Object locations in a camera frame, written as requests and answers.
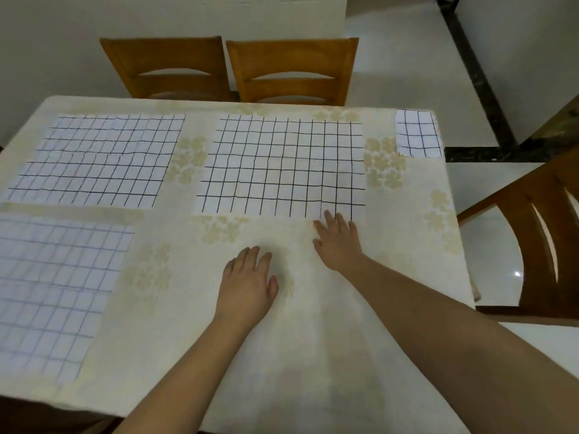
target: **left hand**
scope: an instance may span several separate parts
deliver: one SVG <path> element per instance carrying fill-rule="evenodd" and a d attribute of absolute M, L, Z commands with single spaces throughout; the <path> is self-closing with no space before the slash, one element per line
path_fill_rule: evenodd
<path fill-rule="evenodd" d="M 271 253 L 265 253 L 256 266 L 258 253 L 259 247 L 245 248 L 228 262 L 215 309 L 214 320 L 247 333 L 265 317 L 279 290 L 275 275 L 267 281 Z"/>

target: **grid paper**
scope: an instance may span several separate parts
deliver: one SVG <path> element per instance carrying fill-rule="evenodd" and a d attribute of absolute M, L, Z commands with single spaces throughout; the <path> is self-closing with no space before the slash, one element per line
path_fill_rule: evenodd
<path fill-rule="evenodd" d="M 76 379 L 133 233 L 0 215 L 0 373 Z"/>
<path fill-rule="evenodd" d="M 364 214 L 362 124 L 223 116 L 217 123 L 197 213 L 319 219 Z"/>
<path fill-rule="evenodd" d="M 429 111 L 396 111 L 396 148 L 404 157 L 442 157 L 438 127 Z"/>
<path fill-rule="evenodd" d="M 185 115 L 61 115 L 3 199 L 151 208 Z"/>

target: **forearm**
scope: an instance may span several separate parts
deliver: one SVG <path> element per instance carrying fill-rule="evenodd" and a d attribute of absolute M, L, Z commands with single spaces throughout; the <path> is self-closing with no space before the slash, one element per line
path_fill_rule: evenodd
<path fill-rule="evenodd" d="M 473 432 L 571 432 L 577 380 L 496 321 L 364 256 L 343 271 Z"/>
<path fill-rule="evenodd" d="M 115 434 L 197 432 L 213 394 L 246 336 L 242 329 L 213 321 Z"/>

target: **white wall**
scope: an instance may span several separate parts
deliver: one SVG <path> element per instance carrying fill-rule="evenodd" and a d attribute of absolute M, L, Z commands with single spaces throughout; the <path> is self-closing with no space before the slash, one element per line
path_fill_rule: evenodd
<path fill-rule="evenodd" d="M 579 0 L 460 0 L 457 14 L 519 143 L 579 94 Z"/>
<path fill-rule="evenodd" d="M 342 37 L 347 0 L 1 0 L 0 145 L 55 94 L 127 97 L 100 37 Z"/>

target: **table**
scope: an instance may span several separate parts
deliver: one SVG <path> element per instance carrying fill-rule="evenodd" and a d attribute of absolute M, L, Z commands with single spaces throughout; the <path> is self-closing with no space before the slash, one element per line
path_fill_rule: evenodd
<path fill-rule="evenodd" d="M 192 145 L 204 152 L 222 113 L 361 122 L 364 250 L 474 306 L 444 159 L 395 153 L 395 109 L 55 96 L 0 155 L 0 187 L 59 113 L 185 113 L 173 160 Z M 193 215 L 201 169 L 185 166 L 177 171 L 183 179 L 166 179 L 152 209 L 0 206 L 3 212 L 115 222 L 136 231 L 78 379 L 57 384 L 0 377 L 1 394 L 126 416 L 210 322 L 225 263 L 243 247 L 260 245 L 273 252 L 281 290 L 235 357 L 202 429 L 467 432 L 358 292 L 320 262 L 311 221 Z"/>

